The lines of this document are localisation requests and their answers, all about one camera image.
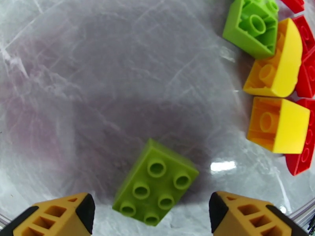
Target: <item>lego brick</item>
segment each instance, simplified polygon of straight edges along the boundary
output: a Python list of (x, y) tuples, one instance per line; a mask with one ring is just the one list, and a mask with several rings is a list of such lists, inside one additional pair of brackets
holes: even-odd
[(90, 236), (95, 203), (88, 193), (34, 204), (37, 210), (15, 229), (13, 235)]
[(234, 0), (223, 37), (256, 59), (275, 53), (279, 7), (275, 0)]
[(286, 154), (287, 167), (292, 175), (298, 175), (311, 167), (315, 146), (315, 100), (301, 99), (297, 102), (311, 111), (309, 116), (308, 132), (301, 154)]
[(304, 0), (281, 0), (294, 13), (304, 11)]
[(310, 110), (281, 98), (254, 97), (247, 139), (274, 153), (301, 154)]
[(313, 98), (315, 95), (315, 51), (302, 61), (295, 90), (299, 97)]
[(311, 50), (315, 47), (314, 36), (304, 15), (295, 17), (292, 20), (296, 24), (300, 32), (300, 35), (302, 38), (302, 44), (303, 44), (302, 59), (305, 59), (308, 53), (311, 52)]
[(307, 235), (267, 201), (218, 191), (210, 198), (209, 212), (214, 236)]
[(156, 226), (198, 174), (190, 160), (149, 139), (117, 192), (113, 209)]
[(255, 61), (243, 90), (252, 95), (289, 96), (298, 81), (302, 48), (294, 22), (290, 18), (279, 22), (276, 54)]

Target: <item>lime green duplo brick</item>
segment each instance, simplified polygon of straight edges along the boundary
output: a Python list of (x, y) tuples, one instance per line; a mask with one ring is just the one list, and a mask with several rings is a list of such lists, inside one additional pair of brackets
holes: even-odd
[(117, 192), (113, 209), (156, 226), (198, 175), (190, 160), (149, 139)]
[(275, 0), (234, 0), (223, 37), (255, 59), (275, 53), (279, 7)]

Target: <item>scratched plastic surface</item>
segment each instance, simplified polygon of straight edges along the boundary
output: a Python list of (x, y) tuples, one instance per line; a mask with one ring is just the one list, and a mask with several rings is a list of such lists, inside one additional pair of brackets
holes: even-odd
[[(0, 212), (87, 191), (95, 235), (206, 236), (216, 190), (286, 214), (312, 200), (314, 164), (293, 177), (245, 138), (254, 60), (221, 37), (232, 1), (0, 0)], [(200, 171), (155, 228), (111, 209), (149, 137)]]

